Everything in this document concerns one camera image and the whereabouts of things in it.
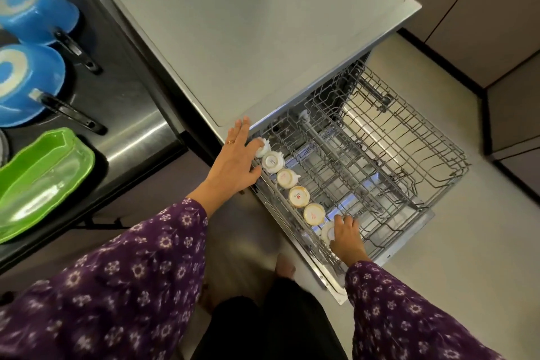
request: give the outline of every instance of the dishwasher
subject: dishwasher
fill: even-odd
[[[432,218],[431,207],[468,171],[464,152],[399,97],[362,60],[335,74],[257,131],[310,202],[326,211],[312,227],[288,189],[263,169],[253,187],[320,281],[347,300],[347,267],[321,239],[334,215],[358,220],[369,257],[383,265]]]

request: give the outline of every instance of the sleeve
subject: sleeve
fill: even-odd
[[[208,219],[185,199],[0,311],[0,357],[169,359],[198,299]]]
[[[346,288],[354,307],[355,360],[503,360],[452,316],[373,262],[352,265]]]

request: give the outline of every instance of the dish rack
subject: dish rack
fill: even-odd
[[[360,224],[369,257],[383,264],[431,219],[430,207],[468,171],[464,152],[359,60],[255,134],[283,152],[310,202]],[[263,172],[255,192],[341,304],[347,267]]]

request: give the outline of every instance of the floor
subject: floor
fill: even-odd
[[[385,269],[462,322],[485,345],[512,360],[540,358],[540,208],[480,153],[476,97],[398,35],[372,53],[369,66],[468,155],[469,173],[435,206],[435,217]],[[98,214],[133,224],[186,195],[207,167],[188,153]],[[71,231],[0,277],[20,290],[52,275],[116,231]],[[295,261],[297,281],[319,299],[347,353],[352,308],[337,305],[255,196],[235,195],[213,217],[207,277],[219,298],[260,301],[275,256]],[[209,317],[197,310],[181,343],[189,358]]]

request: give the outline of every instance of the floral print sleeve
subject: floral print sleeve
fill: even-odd
[[[352,265],[346,288],[354,307],[354,360],[503,360],[373,262]]]
[[[197,301],[208,220],[185,199],[0,310],[0,357],[169,359]]]

